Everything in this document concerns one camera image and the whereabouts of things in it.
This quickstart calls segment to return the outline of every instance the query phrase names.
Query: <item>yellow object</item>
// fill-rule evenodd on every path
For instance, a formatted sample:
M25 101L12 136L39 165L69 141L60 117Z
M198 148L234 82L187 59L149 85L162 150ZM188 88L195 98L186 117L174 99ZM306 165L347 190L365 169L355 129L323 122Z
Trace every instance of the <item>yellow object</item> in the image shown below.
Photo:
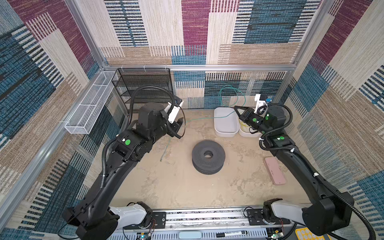
M243 121L241 121L240 119L239 119L239 123L241 124L241 129L243 130L243 132L249 132L250 126L248 124L243 123Z
M324 236L316 236L307 227L298 228L295 232L299 240L325 240Z

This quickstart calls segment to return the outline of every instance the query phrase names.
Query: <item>white plastic container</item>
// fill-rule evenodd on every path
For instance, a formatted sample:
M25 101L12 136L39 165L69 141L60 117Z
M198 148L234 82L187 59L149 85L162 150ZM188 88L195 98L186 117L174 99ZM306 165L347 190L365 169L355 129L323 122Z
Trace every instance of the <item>white plastic container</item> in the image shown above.
M241 121L240 119L237 118L237 122L238 122L238 126L239 126L239 134L243 137L261 137L261 133L260 132L257 132L257 133L254 133L254 134L251 134L249 132L249 125L246 124L246 123L243 123L243 121Z
M234 137L239 131L239 126L237 124L238 117L234 112L233 108L216 108L214 110L214 117L225 117L225 118L215 118L215 132L219 137Z

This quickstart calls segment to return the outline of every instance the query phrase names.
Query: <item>round perforated weight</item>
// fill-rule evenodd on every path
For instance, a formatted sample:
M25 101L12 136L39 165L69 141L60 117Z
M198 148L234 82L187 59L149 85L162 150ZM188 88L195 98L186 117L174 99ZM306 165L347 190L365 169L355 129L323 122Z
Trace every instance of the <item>round perforated weight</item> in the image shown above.
M217 142L204 140L196 144L192 150L192 163L197 171L211 175L224 165L225 151Z

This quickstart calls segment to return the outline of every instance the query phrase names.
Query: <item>white wire mesh basket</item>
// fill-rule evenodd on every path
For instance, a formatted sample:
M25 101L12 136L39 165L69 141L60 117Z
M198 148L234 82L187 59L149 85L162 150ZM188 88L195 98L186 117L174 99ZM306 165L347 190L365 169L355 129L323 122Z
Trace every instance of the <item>white wire mesh basket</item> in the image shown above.
M65 124L70 134L89 134L113 89L113 71L103 71Z

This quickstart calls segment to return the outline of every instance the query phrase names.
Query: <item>hole in center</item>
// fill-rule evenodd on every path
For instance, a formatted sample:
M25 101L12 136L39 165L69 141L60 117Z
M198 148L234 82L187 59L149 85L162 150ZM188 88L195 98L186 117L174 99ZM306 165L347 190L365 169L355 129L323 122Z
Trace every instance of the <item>hole in center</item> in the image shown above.
M204 153L205 158L212 158L213 156L214 156L214 154L209 150L205 151L205 153Z

